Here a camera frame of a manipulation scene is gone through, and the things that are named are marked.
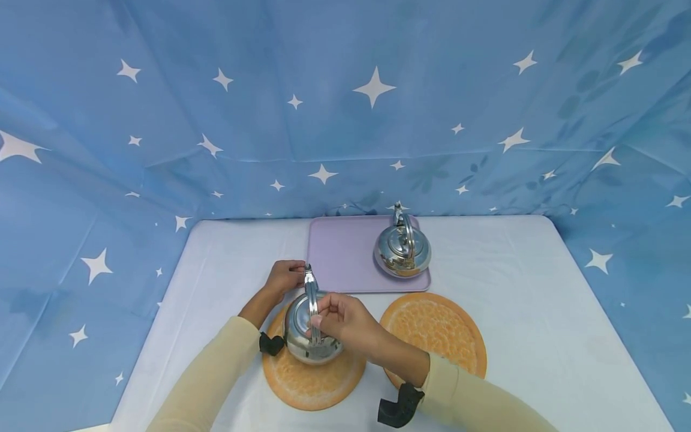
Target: blue backdrop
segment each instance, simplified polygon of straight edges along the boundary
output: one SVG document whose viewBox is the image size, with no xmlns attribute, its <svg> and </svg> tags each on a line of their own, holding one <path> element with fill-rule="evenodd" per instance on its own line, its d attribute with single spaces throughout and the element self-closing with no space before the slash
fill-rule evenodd
<svg viewBox="0 0 691 432">
<path fill-rule="evenodd" d="M 0 431 L 111 420 L 201 219 L 544 214 L 691 430 L 688 0 L 0 0 Z"/>
</svg>

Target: person's left hand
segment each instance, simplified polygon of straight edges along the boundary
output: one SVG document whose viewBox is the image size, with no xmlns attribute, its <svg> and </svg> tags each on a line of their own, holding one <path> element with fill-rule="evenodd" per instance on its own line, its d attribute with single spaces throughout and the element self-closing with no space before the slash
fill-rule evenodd
<svg viewBox="0 0 691 432">
<path fill-rule="evenodd" d="M 268 292 L 277 305 L 286 292 L 305 283 L 305 261 L 276 261 L 262 290 Z"/>
</svg>

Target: round placemat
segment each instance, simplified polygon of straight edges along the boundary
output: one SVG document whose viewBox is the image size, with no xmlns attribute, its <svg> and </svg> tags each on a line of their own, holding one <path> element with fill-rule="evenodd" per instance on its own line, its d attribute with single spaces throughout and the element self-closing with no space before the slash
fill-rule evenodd
<svg viewBox="0 0 691 432">
<path fill-rule="evenodd" d="M 284 308 L 271 322 L 269 337 L 281 335 Z M 264 376 L 276 396 L 287 405 L 303 411 L 319 411 L 344 400 L 360 382 L 367 361 L 364 357 L 343 350 L 333 361 L 310 366 L 293 357 L 287 348 L 271 357 L 262 358 Z"/>
<path fill-rule="evenodd" d="M 480 330 L 466 311 L 446 297 L 430 292 L 406 294 L 389 305 L 380 323 L 402 341 L 484 379 L 487 351 Z M 385 371 L 399 388 L 403 380 Z"/>
</svg>

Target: table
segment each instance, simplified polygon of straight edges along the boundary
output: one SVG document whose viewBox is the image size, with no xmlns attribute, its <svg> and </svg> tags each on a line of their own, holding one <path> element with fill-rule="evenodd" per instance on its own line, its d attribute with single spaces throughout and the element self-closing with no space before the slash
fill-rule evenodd
<svg viewBox="0 0 691 432">
<path fill-rule="evenodd" d="M 430 292 L 453 300 L 476 322 L 487 349 L 487 380 L 560 432 L 672 431 L 549 219 L 419 220 L 434 251 Z M 183 370 L 262 286 L 272 263 L 304 258 L 309 222 L 225 220 L 194 227 L 110 432 L 145 430 Z M 399 295 L 357 297 L 380 318 Z M 257 355 L 213 430 L 304 432 L 329 424 L 319 430 L 391 431 L 377 424 L 377 407 L 380 398 L 395 397 L 382 369 L 368 364 L 342 403 L 297 411 L 271 392 Z M 448 429 L 418 413 L 405 430 Z"/>
</svg>

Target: purple tray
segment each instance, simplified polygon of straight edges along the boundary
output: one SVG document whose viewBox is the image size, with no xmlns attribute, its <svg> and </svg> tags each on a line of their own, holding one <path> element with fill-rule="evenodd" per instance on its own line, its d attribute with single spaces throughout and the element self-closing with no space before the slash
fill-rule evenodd
<svg viewBox="0 0 691 432">
<path fill-rule="evenodd" d="M 415 228 L 417 219 L 410 217 Z M 386 274 L 375 262 L 375 242 L 392 216 L 337 216 L 310 223 L 307 261 L 322 291 L 416 292 L 429 288 L 429 269 L 412 279 Z"/>
</svg>

